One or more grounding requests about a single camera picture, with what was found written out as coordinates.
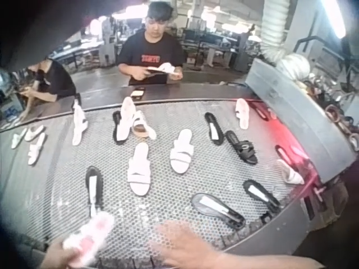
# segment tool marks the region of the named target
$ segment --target black t-shirt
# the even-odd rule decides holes
[[[150,43],[145,38],[145,32],[139,31],[129,37],[122,46],[117,58],[117,64],[125,63],[129,66],[159,67],[162,63],[182,66],[185,60],[182,47],[176,38],[164,33],[157,43]],[[167,75],[155,75],[142,81],[131,77],[129,85],[166,84]]]
[[[76,87],[65,68],[58,62],[51,60],[52,64],[47,73],[39,69],[36,80],[40,82],[39,91],[57,94],[57,99],[76,94]]]

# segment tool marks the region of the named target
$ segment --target conveyor belt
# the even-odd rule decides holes
[[[234,115],[235,102],[192,101],[141,105],[147,121],[158,138],[146,140],[150,147],[152,186],[145,198],[130,190],[126,175],[128,160],[140,138],[130,134],[123,146],[112,139],[112,113],[115,109],[87,112],[89,129],[82,142],[72,146],[72,116],[44,120],[48,139],[38,163],[27,165],[29,143],[22,141],[11,150],[16,128],[0,134],[1,187],[3,221],[19,233],[44,241],[79,228],[89,217],[85,173],[90,165],[99,168],[104,177],[104,209],[116,217],[116,227],[109,236],[105,258],[148,260],[153,253],[149,240],[160,240],[153,227],[164,220],[187,220],[205,240],[225,240],[233,234],[220,220],[197,213],[190,198],[198,192],[210,193],[243,214],[247,228],[266,212],[260,202],[245,194],[242,183],[254,179],[282,200],[292,187],[285,185],[275,165],[274,150],[280,141],[272,135],[270,123],[252,109],[250,127],[239,128]],[[233,130],[241,140],[252,141],[259,163],[249,166],[241,161],[227,141],[221,146],[209,140],[205,112],[212,112],[225,132]],[[193,132],[194,158],[185,175],[177,175],[169,164],[169,153],[184,128]]]

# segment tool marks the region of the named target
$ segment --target white hose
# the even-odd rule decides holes
[[[290,0],[265,0],[261,29],[264,58],[292,80],[302,80],[310,73],[308,60],[289,53],[283,47]]]

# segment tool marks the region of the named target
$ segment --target hand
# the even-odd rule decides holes
[[[63,240],[57,238],[51,243],[40,269],[66,269],[68,263],[80,254],[77,249],[63,249]]]
[[[158,228],[169,239],[172,248],[156,245],[164,263],[181,269],[211,269],[216,267],[220,253],[203,241],[184,224],[168,221]]]
[[[29,110],[25,109],[23,112],[21,112],[21,114],[19,115],[19,119],[20,121],[26,119],[27,115],[29,115]]]
[[[32,87],[25,87],[24,91],[20,91],[20,94],[26,97],[34,96],[34,90]]]
[[[181,79],[183,79],[183,73],[182,73],[181,68],[175,68],[174,72],[176,74],[169,74],[169,79],[170,80],[181,80]]]
[[[147,76],[150,75],[147,67],[143,66],[132,66],[131,67],[131,76],[138,81],[144,80]]]

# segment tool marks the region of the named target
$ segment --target young man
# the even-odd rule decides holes
[[[34,104],[35,99],[42,102],[55,102],[56,100],[76,94],[76,87],[65,68],[58,62],[45,59],[40,63],[28,67],[36,75],[32,87],[20,92],[28,98],[27,106],[20,118],[25,119]]]
[[[172,11],[166,2],[152,2],[146,17],[146,30],[137,32],[124,43],[118,57],[118,69],[131,76],[129,85],[166,84],[167,75],[149,76],[147,67],[159,67],[167,62],[175,66],[177,74],[169,75],[169,78],[182,79],[182,47],[176,38],[165,33]]]

